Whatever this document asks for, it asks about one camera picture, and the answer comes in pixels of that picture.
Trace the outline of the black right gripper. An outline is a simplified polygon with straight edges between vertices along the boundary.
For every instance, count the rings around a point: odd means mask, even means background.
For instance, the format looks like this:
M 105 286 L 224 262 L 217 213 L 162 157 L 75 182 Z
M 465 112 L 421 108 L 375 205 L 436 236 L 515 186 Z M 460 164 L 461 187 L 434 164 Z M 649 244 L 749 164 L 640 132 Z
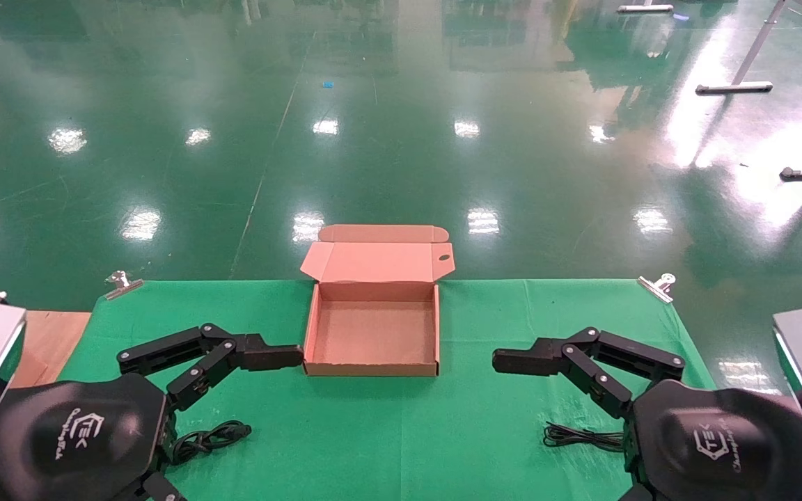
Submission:
M 624 421 L 633 486 L 618 501 L 802 500 L 802 412 L 791 397 L 662 381 Z

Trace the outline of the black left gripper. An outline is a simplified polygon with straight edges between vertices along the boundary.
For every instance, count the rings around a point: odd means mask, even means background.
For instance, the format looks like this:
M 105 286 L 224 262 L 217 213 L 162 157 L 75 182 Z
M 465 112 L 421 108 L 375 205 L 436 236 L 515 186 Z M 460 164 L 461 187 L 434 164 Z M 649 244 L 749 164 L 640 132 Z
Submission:
M 0 500 L 185 500 L 162 472 L 166 422 L 166 395 L 138 374 L 10 391 Z

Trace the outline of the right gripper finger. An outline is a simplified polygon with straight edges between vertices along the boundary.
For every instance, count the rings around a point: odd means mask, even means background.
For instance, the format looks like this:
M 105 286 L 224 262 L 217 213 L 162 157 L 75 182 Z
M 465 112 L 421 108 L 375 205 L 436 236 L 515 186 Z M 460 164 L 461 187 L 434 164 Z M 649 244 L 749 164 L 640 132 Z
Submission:
M 595 327 L 564 339 L 537 338 L 529 349 L 496 349 L 492 355 L 497 373 L 562 375 L 612 418 L 623 418 L 632 406 L 632 392 L 603 364 L 653 384 L 681 381 L 686 367 L 681 356 Z

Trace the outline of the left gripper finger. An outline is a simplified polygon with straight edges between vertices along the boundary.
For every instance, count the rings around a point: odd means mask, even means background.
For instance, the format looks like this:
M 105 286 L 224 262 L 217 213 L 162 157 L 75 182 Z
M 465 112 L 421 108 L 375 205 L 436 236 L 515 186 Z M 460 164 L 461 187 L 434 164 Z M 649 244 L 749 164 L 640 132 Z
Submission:
M 117 355 L 121 374 L 143 376 L 191 363 L 166 385 L 170 411 L 185 411 L 236 369 L 248 372 L 299 367 L 304 361 L 298 345 L 267 344 L 261 334 L 232 334 L 203 324 L 122 350 Z

